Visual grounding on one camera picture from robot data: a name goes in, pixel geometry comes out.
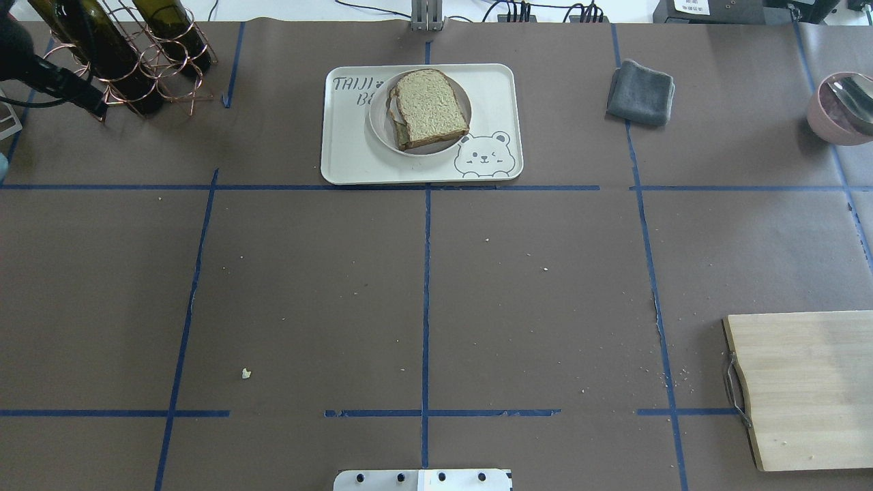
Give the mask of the metal scoop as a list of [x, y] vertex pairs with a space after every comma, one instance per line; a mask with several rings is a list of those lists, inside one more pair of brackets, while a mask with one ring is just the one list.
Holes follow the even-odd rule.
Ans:
[[838, 100], [844, 118], [859, 133], [872, 136], [872, 80], [863, 74], [849, 74], [827, 81]]

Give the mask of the black left robot part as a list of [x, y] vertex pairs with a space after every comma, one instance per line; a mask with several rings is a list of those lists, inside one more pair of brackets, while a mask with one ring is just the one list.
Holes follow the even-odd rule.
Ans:
[[54, 97], [52, 102], [19, 102], [5, 96], [2, 102], [21, 108], [54, 108], [71, 102], [89, 114], [103, 119], [107, 103], [103, 93], [75, 72], [47, 62], [34, 52], [31, 35], [7, 10], [1, 21], [1, 80], [18, 80], [32, 89]]

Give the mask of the white bear tray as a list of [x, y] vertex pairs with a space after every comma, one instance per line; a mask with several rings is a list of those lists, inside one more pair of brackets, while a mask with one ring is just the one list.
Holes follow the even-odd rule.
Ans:
[[505, 181], [524, 158], [514, 72], [502, 64], [443, 64], [472, 105], [468, 136], [446, 152], [403, 155], [388, 149], [369, 124], [373, 96], [416, 65], [340, 66], [325, 77], [321, 174], [337, 185]]

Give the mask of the dark wine bottle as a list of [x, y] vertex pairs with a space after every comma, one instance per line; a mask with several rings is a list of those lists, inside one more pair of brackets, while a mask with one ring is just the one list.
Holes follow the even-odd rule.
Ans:
[[53, 12], [62, 31], [78, 44], [90, 72], [108, 84], [115, 99], [143, 116], [162, 108], [156, 80], [146, 75], [137, 51], [100, 2], [55, 1]]
[[188, 18], [180, 1], [134, 1], [153, 37], [162, 41], [162, 49], [171, 61], [183, 64], [188, 78], [205, 75], [211, 68], [206, 41]]

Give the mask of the bread slice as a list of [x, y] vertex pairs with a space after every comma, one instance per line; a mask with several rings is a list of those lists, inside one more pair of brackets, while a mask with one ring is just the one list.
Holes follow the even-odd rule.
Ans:
[[390, 94], [397, 97], [408, 125], [411, 143], [407, 150], [456, 142], [470, 133], [470, 118], [462, 111], [452, 79], [440, 70], [407, 72], [389, 90]]
[[390, 116], [395, 131], [395, 139], [397, 149], [405, 151], [409, 148], [411, 137], [409, 137], [408, 125], [405, 118], [399, 109], [397, 97], [395, 94], [390, 94], [386, 101], [387, 114]]

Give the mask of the grey folded cloth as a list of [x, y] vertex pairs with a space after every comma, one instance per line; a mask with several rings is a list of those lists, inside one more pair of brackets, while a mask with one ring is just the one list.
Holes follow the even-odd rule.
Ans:
[[672, 115], [675, 90], [671, 75], [624, 59], [611, 78], [606, 112], [631, 122], [663, 127]]

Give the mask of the aluminium frame post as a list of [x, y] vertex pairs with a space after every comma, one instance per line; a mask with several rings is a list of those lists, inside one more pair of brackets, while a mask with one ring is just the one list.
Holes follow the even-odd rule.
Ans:
[[442, 31], [445, 28], [443, 0], [412, 0], [411, 30], [414, 32]]

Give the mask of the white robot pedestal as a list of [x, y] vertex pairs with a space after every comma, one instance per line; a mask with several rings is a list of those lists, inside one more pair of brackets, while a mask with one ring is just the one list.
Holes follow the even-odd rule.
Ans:
[[346, 470], [334, 490], [512, 490], [509, 470], [499, 468]]

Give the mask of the wooden cutting board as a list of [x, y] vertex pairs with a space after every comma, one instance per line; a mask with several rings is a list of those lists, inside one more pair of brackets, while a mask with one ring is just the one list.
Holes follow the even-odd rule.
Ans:
[[722, 324], [758, 470], [871, 467], [871, 311], [730, 314]]

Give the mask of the pink bowl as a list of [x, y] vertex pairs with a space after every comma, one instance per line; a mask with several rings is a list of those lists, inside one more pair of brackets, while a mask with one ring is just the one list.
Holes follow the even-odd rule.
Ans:
[[858, 132], [851, 125], [846, 111], [842, 108], [842, 103], [839, 102], [838, 97], [829, 86], [829, 82], [841, 80], [841, 78], [848, 76], [861, 76], [871, 80], [870, 76], [857, 72], [836, 72], [836, 74], [827, 76], [814, 88], [805, 116], [811, 131], [817, 134], [817, 137], [827, 143], [843, 147], [871, 143], [872, 140], [871, 136]]

